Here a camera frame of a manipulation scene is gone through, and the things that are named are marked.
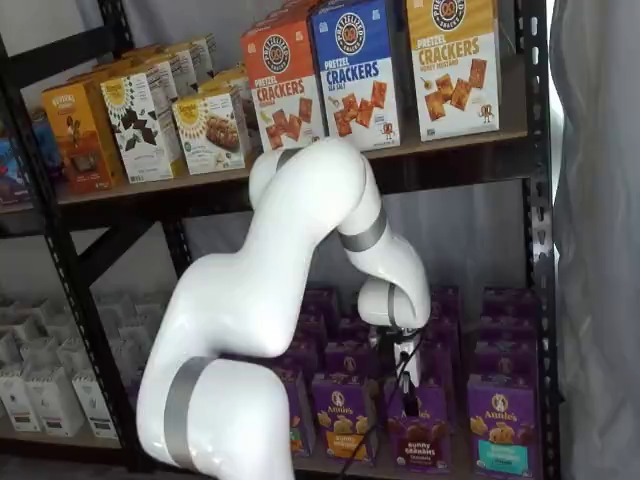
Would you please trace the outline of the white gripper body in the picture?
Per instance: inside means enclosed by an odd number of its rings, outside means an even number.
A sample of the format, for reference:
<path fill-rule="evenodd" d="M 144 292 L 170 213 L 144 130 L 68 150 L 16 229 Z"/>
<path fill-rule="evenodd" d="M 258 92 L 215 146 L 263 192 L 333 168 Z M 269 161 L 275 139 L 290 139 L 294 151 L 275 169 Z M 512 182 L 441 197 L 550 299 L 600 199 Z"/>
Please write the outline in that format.
<path fill-rule="evenodd" d="M 422 376 L 420 359 L 421 339 L 403 339 L 394 344 L 396 379 L 403 394 L 419 386 Z"/>

